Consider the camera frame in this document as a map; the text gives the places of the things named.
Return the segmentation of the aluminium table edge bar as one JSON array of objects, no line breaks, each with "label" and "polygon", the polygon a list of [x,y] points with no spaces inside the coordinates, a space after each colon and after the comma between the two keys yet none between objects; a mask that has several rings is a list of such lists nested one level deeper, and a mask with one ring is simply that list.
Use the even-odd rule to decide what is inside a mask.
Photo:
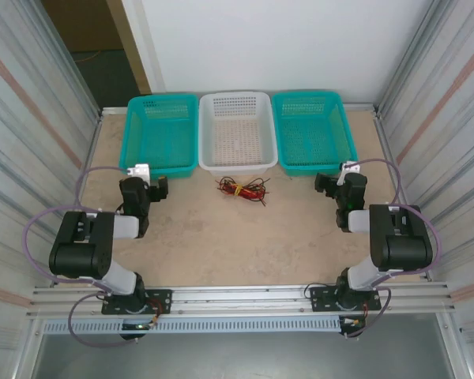
[{"label": "aluminium table edge bar", "polygon": [[[346,111],[374,111],[372,103],[343,103]],[[104,107],[102,116],[114,114],[126,114],[127,107]]]}]

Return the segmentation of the aluminium mounting rail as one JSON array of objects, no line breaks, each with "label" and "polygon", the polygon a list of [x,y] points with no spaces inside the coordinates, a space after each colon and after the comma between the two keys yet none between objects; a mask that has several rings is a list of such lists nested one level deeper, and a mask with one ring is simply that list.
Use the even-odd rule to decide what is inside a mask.
[{"label": "aluminium mounting rail", "polygon": [[[390,282],[386,313],[452,313],[455,305],[445,283]],[[308,291],[300,285],[173,287],[169,317],[268,317],[312,313]],[[55,319],[92,292],[89,287],[39,288],[33,291],[27,317]]]}]

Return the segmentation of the teal plastic basket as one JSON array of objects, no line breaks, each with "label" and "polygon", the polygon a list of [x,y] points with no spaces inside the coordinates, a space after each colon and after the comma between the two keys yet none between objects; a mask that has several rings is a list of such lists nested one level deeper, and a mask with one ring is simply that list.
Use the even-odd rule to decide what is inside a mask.
[{"label": "teal plastic basket", "polygon": [[198,98],[138,96],[127,106],[118,165],[147,164],[151,178],[188,178],[198,165]]},{"label": "teal plastic basket", "polygon": [[272,96],[278,162],[289,176],[335,175],[358,155],[341,97],[335,92]]}]

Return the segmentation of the brown board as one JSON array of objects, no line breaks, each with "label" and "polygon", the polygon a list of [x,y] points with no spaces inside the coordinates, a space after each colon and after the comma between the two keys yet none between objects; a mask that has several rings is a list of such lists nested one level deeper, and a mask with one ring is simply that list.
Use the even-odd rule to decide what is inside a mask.
[{"label": "brown board", "polygon": [[122,49],[106,0],[40,1],[69,52]]}]

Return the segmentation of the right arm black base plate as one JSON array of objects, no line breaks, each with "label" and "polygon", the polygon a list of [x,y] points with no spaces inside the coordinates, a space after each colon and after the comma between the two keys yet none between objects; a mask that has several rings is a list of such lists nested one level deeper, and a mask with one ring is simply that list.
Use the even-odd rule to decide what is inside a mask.
[{"label": "right arm black base plate", "polygon": [[313,312],[363,312],[382,308],[377,291],[354,291],[337,286],[310,287]]}]

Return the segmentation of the right small controller board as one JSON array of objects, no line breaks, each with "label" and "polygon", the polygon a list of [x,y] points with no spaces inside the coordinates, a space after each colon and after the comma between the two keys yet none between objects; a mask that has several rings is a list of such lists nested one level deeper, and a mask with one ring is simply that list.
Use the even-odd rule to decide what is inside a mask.
[{"label": "right small controller board", "polygon": [[342,334],[358,332],[366,326],[366,319],[364,317],[340,317],[339,322]]}]

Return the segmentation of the white door frame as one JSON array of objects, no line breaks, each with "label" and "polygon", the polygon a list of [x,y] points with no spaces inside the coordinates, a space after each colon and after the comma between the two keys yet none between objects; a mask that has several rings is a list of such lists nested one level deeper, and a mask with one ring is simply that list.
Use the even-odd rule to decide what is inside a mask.
[{"label": "white door frame", "polygon": [[122,5],[137,47],[142,68],[145,71],[149,89],[153,93],[166,92],[166,85],[161,72],[143,1],[122,0]]}]

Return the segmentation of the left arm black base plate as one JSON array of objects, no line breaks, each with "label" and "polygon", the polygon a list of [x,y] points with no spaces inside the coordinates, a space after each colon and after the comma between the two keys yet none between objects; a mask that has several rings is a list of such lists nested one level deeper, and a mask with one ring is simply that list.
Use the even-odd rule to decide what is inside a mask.
[{"label": "left arm black base plate", "polygon": [[172,290],[149,289],[142,295],[106,296],[101,307],[103,315],[161,315],[171,312]]}]

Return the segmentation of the white plastic basket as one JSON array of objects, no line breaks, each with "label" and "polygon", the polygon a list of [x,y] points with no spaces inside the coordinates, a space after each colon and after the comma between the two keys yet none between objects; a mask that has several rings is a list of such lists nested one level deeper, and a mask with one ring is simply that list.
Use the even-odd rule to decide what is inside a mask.
[{"label": "white plastic basket", "polygon": [[200,98],[198,163],[215,177],[264,174],[278,162],[269,95],[218,92]]}]

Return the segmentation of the brown wooden door edge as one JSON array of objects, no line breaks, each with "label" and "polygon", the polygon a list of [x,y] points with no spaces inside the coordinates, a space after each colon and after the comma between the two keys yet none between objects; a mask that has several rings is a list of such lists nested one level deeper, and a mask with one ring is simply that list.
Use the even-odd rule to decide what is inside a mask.
[{"label": "brown wooden door edge", "polygon": [[122,42],[134,79],[137,83],[138,90],[142,95],[149,95],[152,92],[149,87],[149,82],[138,53],[137,45],[122,0],[106,0],[106,2],[115,23],[119,38]]}]

